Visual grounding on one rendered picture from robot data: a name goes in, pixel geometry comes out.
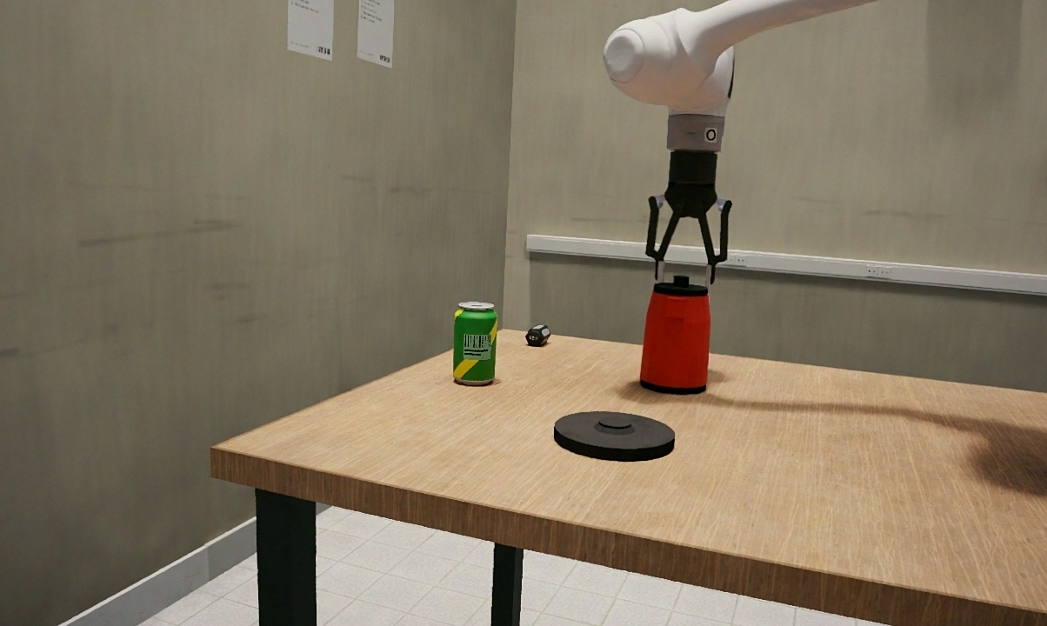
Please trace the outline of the black round kettle base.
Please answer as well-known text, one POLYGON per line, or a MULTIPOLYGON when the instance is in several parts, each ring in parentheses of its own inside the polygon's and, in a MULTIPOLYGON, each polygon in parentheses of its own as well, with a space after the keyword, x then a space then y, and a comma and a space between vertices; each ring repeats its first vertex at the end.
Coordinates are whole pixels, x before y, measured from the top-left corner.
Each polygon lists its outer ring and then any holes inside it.
POLYGON ((592 459, 631 461, 670 453, 675 431, 652 417, 586 411, 559 417, 554 439, 567 450, 592 459))

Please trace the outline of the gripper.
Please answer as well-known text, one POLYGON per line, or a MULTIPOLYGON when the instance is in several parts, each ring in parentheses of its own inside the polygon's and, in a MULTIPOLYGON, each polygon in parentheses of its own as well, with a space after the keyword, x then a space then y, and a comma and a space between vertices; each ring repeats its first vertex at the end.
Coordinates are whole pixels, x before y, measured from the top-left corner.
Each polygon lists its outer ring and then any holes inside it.
POLYGON ((670 171, 668 171, 668 189, 665 194, 650 196, 650 228, 648 229, 645 255, 656 261, 655 278, 663 283, 665 277, 665 254, 680 222, 680 217, 698 218, 701 225, 701 237, 708 264, 706 269, 705 288, 710 291, 710 285, 715 281, 716 264, 727 260, 729 253, 729 213, 732 201, 725 201, 716 196, 716 163, 714 153, 670 153, 670 171), (694 183, 696 185, 694 185, 694 183), (659 209, 667 201, 673 210, 665 236, 655 250, 658 236, 659 209), (721 211, 721 255, 715 255, 713 239, 708 229, 706 213, 713 203, 721 211), (706 218, 706 219, 705 219, 706 218), (655 244, 654 244, 655 241, 655 244))

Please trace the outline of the green drink can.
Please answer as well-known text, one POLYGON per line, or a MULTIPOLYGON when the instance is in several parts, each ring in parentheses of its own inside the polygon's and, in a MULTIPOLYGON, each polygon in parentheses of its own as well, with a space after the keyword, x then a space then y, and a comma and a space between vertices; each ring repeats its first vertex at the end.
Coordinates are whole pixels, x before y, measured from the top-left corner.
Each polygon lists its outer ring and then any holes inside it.
POLYGON ((459 303, 453 377, 465 385, 495 379, 498 316, 491 303, 459 303))

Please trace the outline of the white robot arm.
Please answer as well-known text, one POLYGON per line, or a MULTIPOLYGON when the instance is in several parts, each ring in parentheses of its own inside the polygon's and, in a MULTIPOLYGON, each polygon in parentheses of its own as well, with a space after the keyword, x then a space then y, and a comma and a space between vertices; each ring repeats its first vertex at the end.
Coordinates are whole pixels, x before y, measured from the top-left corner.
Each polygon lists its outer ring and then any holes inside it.
POLYGON ((604 68, 622 94, 668 106, 668 150, 721 153, 734 44, 875 1, 730 0, 706 12, 663 13, 615 30, 604 45, 604 68))

